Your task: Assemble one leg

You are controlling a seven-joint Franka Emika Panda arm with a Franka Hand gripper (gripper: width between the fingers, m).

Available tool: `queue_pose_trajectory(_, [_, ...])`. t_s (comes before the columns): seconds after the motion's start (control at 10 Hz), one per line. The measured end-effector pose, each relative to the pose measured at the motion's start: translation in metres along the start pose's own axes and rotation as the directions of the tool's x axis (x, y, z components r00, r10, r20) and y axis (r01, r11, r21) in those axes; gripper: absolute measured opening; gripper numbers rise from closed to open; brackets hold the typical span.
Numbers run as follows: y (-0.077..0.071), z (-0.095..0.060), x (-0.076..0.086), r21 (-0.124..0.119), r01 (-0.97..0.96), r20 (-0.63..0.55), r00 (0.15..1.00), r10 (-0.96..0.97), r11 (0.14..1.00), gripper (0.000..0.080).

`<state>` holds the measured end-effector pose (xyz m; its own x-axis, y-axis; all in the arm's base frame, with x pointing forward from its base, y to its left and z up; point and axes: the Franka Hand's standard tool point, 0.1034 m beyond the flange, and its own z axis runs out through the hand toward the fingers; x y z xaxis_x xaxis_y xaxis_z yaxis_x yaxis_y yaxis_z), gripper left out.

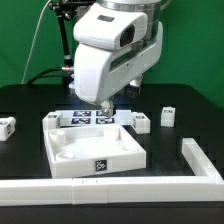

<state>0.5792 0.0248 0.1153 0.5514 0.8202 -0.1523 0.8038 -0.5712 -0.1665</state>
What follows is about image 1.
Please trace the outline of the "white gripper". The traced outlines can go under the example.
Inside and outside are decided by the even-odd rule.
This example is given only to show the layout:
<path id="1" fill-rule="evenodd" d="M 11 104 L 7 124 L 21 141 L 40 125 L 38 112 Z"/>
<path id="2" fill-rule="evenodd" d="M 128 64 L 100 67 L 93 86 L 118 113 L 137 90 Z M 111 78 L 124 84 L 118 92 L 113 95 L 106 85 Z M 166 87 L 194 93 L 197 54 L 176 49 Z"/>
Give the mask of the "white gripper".
<path id="1" fill-rule="evenodd" d="M 128 97 L 137 98 L 140 95 L 141 75 L 160 58 L 162 35 L 163 26 L 159 23 L 152 42 L 135 53 L 132 53 L 131 46 L 109 51 L 80 44 L 74 59 L 76 95 L 90 104 L 101 104 L 102 114 L 112 117 L 114 104 L 108 99 L 126 85 Z"/>

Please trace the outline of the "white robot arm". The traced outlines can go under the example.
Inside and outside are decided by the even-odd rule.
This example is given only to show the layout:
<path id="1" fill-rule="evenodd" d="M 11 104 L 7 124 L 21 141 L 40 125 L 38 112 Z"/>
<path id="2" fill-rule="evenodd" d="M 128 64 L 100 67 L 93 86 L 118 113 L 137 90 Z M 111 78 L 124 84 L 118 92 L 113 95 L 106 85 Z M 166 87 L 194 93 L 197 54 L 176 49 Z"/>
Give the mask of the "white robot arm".
<path id="1" fill-rule="evenodd" d="M 162 49 L 161 0 L 97 0 L 75 24 L 74 89 L 84 102 L 114 114 L 112 97 L 139 86 Z"/>

